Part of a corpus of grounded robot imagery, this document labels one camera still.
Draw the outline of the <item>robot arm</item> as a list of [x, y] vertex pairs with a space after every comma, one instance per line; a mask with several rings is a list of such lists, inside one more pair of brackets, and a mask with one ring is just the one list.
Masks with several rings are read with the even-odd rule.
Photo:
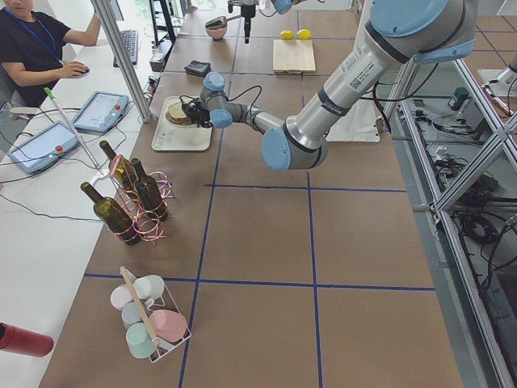
[[271, 0], [271, 4], [278, 14], [284, 15], [290, 11], [293, 6], [306, 1], [307, 0]]
[[327, 155], [326, 133], [389, 68], [409, 60], [426, 64], [468, 56], [477, 10], [476, 1], [375, 1], [354, 50], [297, 115], [281, 120], [231, 102], [217, 72], [204, 78], [200, 106], [216, 128], [243, 123], [260, 132], [262, 156], [271, 169], [316, 167]]

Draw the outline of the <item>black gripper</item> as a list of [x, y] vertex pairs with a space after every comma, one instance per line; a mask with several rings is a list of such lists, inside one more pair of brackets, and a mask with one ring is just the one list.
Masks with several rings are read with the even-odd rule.
[[199, 102], [190, 101], [188, 103], [182, 103], [182, 110], [192, 124], [196, 124], [197, 126], [210, 125], [209, 112], [202, 108]]

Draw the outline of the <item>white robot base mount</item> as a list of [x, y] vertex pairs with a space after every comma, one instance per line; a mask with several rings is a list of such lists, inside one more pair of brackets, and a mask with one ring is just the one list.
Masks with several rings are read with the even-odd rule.
[[340, 118], [326, 135], [327, 141], [342, 142], [379, 142], [376, 127], [376, 111], [373, 103], [359, 101]]

